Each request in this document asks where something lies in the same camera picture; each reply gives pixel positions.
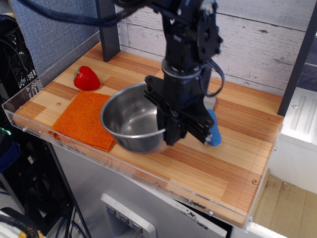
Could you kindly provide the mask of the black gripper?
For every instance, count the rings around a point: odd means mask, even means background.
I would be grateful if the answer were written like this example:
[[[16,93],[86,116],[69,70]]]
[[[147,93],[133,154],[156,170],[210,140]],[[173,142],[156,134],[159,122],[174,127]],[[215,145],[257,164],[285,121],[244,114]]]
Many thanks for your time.
[[[145,97],[157,107],[158,130],[166,129],[168,146],[187,133],[203,144],[210,142],[214,121],[203,102],[209,82],[209,71],[185,77],[165,74],[163,79],[151,75],[145,78]]]

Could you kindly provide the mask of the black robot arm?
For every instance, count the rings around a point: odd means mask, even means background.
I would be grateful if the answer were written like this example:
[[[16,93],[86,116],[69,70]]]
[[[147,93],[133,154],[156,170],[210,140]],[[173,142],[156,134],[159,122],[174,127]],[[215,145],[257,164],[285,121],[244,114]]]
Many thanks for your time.
[[[157,107],[157,124],[172,146],[187,133],[207,144],[215,121],[204,105],[211,72],[223,75],[212,57],[220,53],[222,38],[216,25],[214,0],[117,0],[131,13],[150,7],[162,16],[166,40],[162,61],[164,77],[147,76],[145,97]]]

